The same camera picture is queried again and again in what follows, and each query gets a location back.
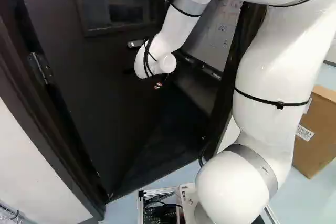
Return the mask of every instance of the door hinge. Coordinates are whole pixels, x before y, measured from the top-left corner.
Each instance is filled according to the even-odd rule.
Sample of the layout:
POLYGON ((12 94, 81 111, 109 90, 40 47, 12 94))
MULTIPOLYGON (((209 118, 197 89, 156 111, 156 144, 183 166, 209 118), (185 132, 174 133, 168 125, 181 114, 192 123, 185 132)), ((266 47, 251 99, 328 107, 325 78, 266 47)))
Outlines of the door hinge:
POLYGON ((41 85, 49 85, 54 82, 53 73, 43 54, 31 52, 28 56, 28 62, 41 85))

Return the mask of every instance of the dark cabinet door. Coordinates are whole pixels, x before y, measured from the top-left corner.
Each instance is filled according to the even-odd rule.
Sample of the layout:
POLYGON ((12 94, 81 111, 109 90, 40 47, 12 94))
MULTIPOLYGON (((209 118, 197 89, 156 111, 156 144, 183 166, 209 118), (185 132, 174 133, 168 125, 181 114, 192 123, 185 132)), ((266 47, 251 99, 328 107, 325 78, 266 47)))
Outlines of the dark cabinet door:
POLYGON ((123 73, 136 54, 127 42, 160 26, 154 1, 24 1, 68 112, 111 193, 155 122, 153 83, 123 73))

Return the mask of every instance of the light blue floor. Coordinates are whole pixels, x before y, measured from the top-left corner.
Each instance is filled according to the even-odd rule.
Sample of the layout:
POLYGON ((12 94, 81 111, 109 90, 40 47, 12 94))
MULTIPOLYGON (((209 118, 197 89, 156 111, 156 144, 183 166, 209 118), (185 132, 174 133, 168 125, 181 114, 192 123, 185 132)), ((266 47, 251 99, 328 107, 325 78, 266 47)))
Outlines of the light blue floor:
MULTIPOLYGON (((336 68, 323 65, 316 84, 336 90, 336 68)), ((194 182, 199 170, 193 162, 144 189, 157 189, 194 182)), ((104 224, 137 223, 137 191, 107 205, 104 224)), ((292 168, 288 179, 271 200, 270 206, 281 224, 336 223, 336 159, 313 179, 292 168)))
MULTIPOLYGON (((143 189, 157 189, 195 181, 200 166, 198 162, 192 162, 183 168, 145 186, 143 189)), ((138 192, 132 192, 107 205, 103 224, 137 224, 138 211, 136 209, 138 192)))

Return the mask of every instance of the silver ring band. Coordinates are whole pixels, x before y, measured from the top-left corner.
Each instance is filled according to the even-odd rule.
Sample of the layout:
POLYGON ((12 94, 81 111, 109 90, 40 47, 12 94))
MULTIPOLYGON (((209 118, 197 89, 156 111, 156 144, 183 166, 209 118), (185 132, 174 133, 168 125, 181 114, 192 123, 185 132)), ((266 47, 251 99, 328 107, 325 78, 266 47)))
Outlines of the silver ring band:
POLYGON ((194 16, 201 15, 207 6, 193 0, 174 0, 173 4, 177 9, 194 16))
POLYGON ((225 151, 234 152, 252 164, 263 178, 268 188, 269 198, 273 197, 278 191, 278 179, 269 164, 258 153, 241 144, 232 144, 225 151))

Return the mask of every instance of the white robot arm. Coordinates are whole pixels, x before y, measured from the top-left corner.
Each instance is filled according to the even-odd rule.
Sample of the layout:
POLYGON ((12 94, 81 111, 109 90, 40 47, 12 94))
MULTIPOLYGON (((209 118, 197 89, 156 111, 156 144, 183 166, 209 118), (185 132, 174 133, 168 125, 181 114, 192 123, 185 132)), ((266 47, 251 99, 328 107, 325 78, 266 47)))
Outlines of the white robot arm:
MULTIPOLYGON (((139 78, 174 70, 171 52, 209 1, 176 0, 169 7, 162 30, 147 43, 148 65, 144 46, 137 54, 139 78)), ((196 178, 199 201, 216 224, 252 223, 284 183, 297 125, 336 31, 336 0, 244 1, 269 7, 236 76, 233 115, 241 134, 196 178)))

